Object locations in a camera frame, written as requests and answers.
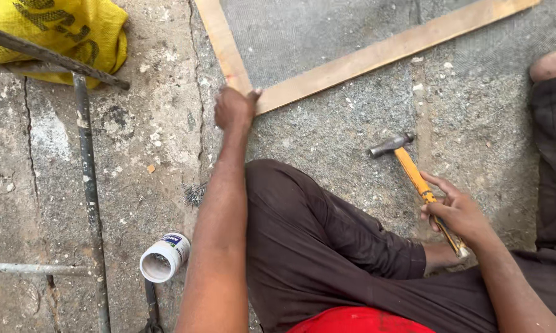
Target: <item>red shirt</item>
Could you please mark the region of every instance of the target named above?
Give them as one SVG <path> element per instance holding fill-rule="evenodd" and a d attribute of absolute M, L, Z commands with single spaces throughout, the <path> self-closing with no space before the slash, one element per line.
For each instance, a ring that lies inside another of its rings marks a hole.
<path fill-rule="evenodd" d="M 433 330 L 417 322 L 363 306 L 334 307 L 300 322 L 287 333 L 341 332 L 434 333 Z"/>

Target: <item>yellow hammer handle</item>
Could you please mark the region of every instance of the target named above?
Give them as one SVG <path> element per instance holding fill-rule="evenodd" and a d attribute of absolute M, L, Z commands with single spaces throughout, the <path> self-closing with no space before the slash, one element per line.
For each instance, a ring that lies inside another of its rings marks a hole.
<path fill-rule="evenodd" d="M 397 159 L 401 163 L 401 166 L 403 166 L 405 173 L 412 181 L 412 184 L 424 200 L 424 203 L 428 204 L 437 202 L 434 194 L 430 191 L 430 186 L 428 186 L 428 183 L 426 183 L 426 181 L 422 178 L 422 175 L 420 175 L 420 171 L 418 171 L 418 168 L 405 148 L 401 147 L 399 149 L 395 149 L 395 156 L 397 156 Z M 449 245 L 451 245 L 452 249 L 455 251 L 457 258 L 464 258 L 469 255 L 467 246 L 463 240 L 455 236 L 440 217 L 434 216 L 434 222 L 437 224 L 438 229 L 440 229 L 440 231 L 444 234 Z"/>

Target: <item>wooden frame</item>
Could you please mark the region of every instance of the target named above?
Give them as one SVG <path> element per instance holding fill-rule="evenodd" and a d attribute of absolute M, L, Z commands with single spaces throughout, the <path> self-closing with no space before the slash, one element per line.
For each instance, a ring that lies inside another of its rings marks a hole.
<path fill-rule="evenodd" d="M 541 0 L 479 0 L 447 15 L 393 35 L 381 42 L 322 64 L 265 89 L 257 103 L 260 115 L 318 93 L 373 69 L 411 56 L 454 37 L 538 4 Z M 196 0 L 210 42 L 227 80 L 242 94 L 252 90 L 243 60 L 219 0 Z"/>

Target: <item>dark brown pants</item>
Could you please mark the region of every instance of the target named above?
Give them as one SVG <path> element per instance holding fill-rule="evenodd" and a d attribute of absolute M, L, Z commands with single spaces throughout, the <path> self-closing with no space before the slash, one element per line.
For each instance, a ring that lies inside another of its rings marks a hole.
<path fill-rule="evenodd" d="M 556 314 L 556 79 L 533 90 L 541 152 L 536 253 L 513 256 Z M 421 245 L 292 166 L 247 164 L 247 283 L 264 331 L 284 332 L 335 306 L 371 306 L 437 332 L 497 331 L 478 267 L 422 278 Z"/>

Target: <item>hammer head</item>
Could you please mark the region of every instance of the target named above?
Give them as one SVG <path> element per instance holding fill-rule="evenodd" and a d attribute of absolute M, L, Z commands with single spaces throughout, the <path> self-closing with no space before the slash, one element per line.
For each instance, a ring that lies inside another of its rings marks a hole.
<path fill-rule="evenodd" d="M 380 145 L 370 148 L 369 152 L 374 158 L 377 158 L 397 148 L 403 147 L 406 143 L 414 141 L 415 137 L 416 136 L 412 133 L 395 134 Z"/>

